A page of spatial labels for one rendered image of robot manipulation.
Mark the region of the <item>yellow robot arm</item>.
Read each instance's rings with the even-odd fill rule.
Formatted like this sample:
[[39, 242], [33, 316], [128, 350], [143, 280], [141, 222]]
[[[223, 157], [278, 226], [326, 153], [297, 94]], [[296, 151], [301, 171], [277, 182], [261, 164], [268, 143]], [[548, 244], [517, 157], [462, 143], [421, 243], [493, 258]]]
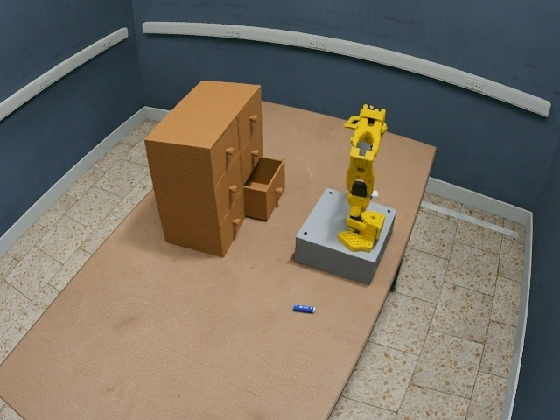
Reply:
[[[345, 179], [346, 189], [349, 190], [346, 196], [347, 203], [350, 205], [350, 210], [352, 208], [352, 212], [349, 210], [346, 224], [349, 230], [360, 231], [360, 233], [339, 232], [338, 240], [345, 244], [350, 251], [364, 250], [370, 253], [383, 217], [383, 214], [366, 211], [366, 208], [370, 201], [369, 195], [372, 195], [374, 191], [374, 156], [377, 156], [380, 146], [385, 109], [369, 104], [364, 105], [363, 108], [360, 111], [358, 129], [350, 140], [352, 145], [350, 165]], [[369, 137], [372, 143], [361, 142], [365, 137]], [[365, 183], [356, 179], [362, 179]]]

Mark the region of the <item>brown chest of drawers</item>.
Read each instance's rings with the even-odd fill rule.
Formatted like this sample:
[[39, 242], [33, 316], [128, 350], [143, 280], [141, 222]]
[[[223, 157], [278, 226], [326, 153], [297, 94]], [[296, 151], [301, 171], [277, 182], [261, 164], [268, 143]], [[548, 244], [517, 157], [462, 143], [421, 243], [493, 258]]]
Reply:
[[[239, 114], [258, 90], [263, 156], [260, 85], [202, 80], [144, 139], [166, 242], [225, 257], [221, 223], [240, 191], [220, 222], [216, 188], [239, 156], [244, 221], [241, 151], [259, 124], [241, 148]], [[212, 148], [235, 118], [239, 152], [215, 186]]]

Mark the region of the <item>wooden drawer front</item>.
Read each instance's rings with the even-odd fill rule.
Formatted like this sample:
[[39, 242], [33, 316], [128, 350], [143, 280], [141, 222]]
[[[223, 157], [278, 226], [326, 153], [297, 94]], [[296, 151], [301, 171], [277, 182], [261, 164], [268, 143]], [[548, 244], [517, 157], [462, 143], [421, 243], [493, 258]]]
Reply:
[[216, 188], [220, 223], [242, 187], [240, 158], [237, 157]]
[[[230, 148], [231, 147], [231, 148]], [[239, 152], [237, 120], [230, 124], [215, 146], [212, 148], [213, 173], [215, 186]]]
[[284, 161], [261, 156], [243, 186], [246, 216], [267, 221], [284, 188]]
[[257, 91], [239, 114], [241, 148], [247, 142], [260, 121], [261, 102], [260, 93]]
[[223, 222], [220, 224], [224, 254], [226, 254], [231, 241], [234, 239], [238, 228], [242, 224], [243, 219], [244, 219], [243, 196], [242, 196], [242, 190], [240, 190], [233, 205], [230, 207]]
[[243, 183], [262, 154], [262, 130], [257, 127], [251, 138], [241, 150], [241, 167]]

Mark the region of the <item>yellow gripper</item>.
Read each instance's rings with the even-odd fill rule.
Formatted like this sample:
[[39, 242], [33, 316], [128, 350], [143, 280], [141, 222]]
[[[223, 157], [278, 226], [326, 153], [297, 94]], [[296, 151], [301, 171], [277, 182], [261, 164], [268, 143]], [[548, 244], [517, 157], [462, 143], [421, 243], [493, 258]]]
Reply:
[[[358, 116], [352, 116], [352, 117], [347, 121], [347, 123], [344, 125], [344, 127], [349, 128], [349, 129], [354, 129], [354, 130], [357, 130], [358, 126], [359, 126], [359, 117], [358, 117]], [[388, 128], [386, 127], [386, 124], [384, 123], [384, 125], [383, 125], [383, 127], [382, 127], [382, 129], [381, 129], [381, 134], [380, 134], [381, 139], [382, 139], [382, 136], [384, 135], [384, 133], [386, 132], [387, 129], [388, 129]], [[363, 138], [363, 139], [362, 139], [362, 142], [372, 144], [371, 139], [369, 139], [369, 138], [367, 138], [367, 137]], [[373, 144], [372, 144], [372, 145], [373, 145]], [[371, 146], [372, 146], [372, 145], [371, 145]]]

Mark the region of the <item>blue cylindrical battery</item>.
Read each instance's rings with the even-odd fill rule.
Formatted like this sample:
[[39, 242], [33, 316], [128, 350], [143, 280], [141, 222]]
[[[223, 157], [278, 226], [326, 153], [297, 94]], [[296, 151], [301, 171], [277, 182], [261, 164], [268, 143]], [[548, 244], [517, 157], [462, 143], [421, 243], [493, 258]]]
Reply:
[[315, 307], [294, 304], [293, 311], [314, 313], [315, 312]]

